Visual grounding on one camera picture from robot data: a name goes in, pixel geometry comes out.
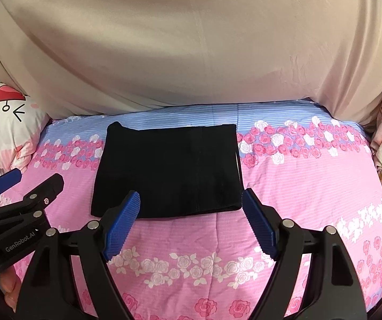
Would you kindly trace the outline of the person's left hand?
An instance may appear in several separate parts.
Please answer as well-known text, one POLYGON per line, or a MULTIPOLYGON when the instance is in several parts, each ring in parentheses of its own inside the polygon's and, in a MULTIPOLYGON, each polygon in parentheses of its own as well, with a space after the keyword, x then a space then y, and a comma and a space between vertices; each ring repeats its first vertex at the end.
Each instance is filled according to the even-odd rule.
POLYGON ((9 267, 0 274, 0 284, 6 304, 15 312, 22 282, 16 274, 14 266, 9 267))

